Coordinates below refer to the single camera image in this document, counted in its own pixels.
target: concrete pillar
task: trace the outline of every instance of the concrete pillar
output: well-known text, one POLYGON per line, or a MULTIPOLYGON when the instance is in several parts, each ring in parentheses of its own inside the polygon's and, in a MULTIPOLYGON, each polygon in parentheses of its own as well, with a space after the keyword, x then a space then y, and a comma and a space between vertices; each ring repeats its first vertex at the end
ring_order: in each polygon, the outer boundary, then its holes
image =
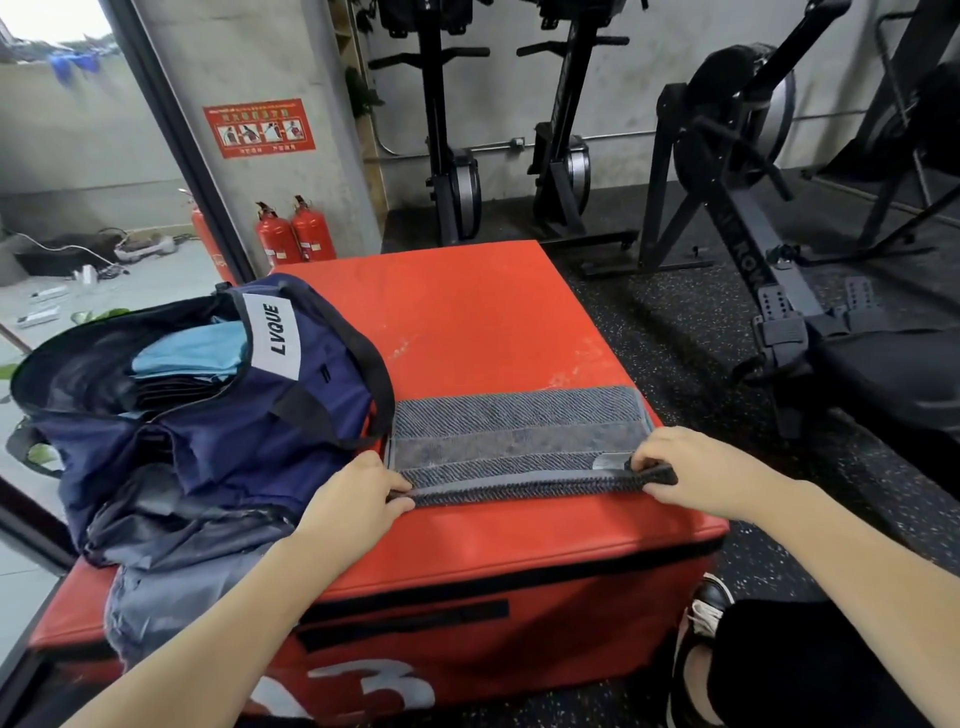
POLYGON ((266 273, 254 203, 324 213, 340 257, 379 253, 344 70, 326 0, 135 0, 230 217, 266 273), (204 107, 302 99, 315 151, 224 158, 204 107))

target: bag strap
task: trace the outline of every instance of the bag strap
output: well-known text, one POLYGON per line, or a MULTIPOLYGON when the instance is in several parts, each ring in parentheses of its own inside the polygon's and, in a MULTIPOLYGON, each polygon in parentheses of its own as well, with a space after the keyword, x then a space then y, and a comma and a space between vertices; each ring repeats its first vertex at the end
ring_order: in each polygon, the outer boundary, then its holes
POLYGON ((7 452, 12 455, 17 462, 25 465, 34 473, 40 473, 41 475, 47 475, 49 477, 60 477, 63 475, 63 471, 50 470, 49 468, 44 468, 42 465, 31 462, 30 450, 37 445, 50 445, 50 442, 43 436, 43 433, 36 428, 36 425, 30 421, 29 417, 23 418, 20 424, 13 429, 11 436, 7 438, 7 452))
POLYGON ((390 433, 396 412, 394 386, 380 352, 370 339, 351 326, 336 308, 312 289, 285 280, 279 284, 279 292, 283 298, 317 315, 340 337, 356 362, 360 377, 370 390, 375 410, 366 436, 341 438, 323 403, 297 382, 274 402, 270 411, 319 442, 339 449, 356 450, 375 445, 390 433))

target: fire extinguisher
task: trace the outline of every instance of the fire extinguisher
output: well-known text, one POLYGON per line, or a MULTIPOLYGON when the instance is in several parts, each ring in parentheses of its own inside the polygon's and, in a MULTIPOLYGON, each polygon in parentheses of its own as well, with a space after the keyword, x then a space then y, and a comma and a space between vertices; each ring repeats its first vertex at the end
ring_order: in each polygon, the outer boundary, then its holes
POLYGON ((313 209, 300 195, 296 195, 297 206, 294 210, 294 232, 300 241, 300 253, 304 260, 336 260, 330 230, 326 218, 313 209))
POLYGON ((233 279, 233 273, 230 272, 227 262, 224 260, 223 254, 220 253, 220 246, 217 245, 217 241, 213 239, 213 234, 210 232, 210 228, 206 224, 204 214, 200 212, 200 208, 197 207, 197 203, 194 202, 193 195, 190 194, 190 190, 182 189, 180 192, 190 199, 190 205, 193 207, 193 209, 190 211, 190 222, 193 223, 193 230, 196 232, 197 237, 200 238, 200 241, 204 244, 206 252, 209 254, 213 264, 217 267, 217 273, 220 274, 220 278, 225 280, 227 283, 236 285, 237 281, 233 279))
POLYGON ((260 207, 260 222, 256 224, 256 236, 260 238, 260 244, 270 260, 270 267, 302 262, 300 243, 294 235, 293 226, 277 216, 276 210, 266 203, 257 205, 260 207))

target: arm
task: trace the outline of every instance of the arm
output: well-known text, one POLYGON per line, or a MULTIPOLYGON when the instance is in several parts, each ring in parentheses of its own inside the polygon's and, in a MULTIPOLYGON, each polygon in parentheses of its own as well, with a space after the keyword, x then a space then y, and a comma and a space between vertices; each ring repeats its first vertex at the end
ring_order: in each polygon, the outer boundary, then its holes
POLYGON ((786 548, 843 611, 917 708, 938 727, 960 716, 960 578, 891 541, 812 483, 683 427, 634 455, 673 466, 657 500, 752 522, 786 548))
POLYGON ((66 728, 232 726, 304 610, 413 508, 409 498, 386 502, 390 491, 409 489, 376 453, 358 456, 317 491, 291 536, 66 728))

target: warning sign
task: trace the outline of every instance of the warning sign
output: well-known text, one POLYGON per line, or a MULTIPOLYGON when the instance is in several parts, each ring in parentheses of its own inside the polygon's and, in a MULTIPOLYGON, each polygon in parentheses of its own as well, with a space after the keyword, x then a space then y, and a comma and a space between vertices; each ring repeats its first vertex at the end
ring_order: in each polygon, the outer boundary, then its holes
POLYGON ((225 158, 316 149, 301 99, 204 107, 225 158))

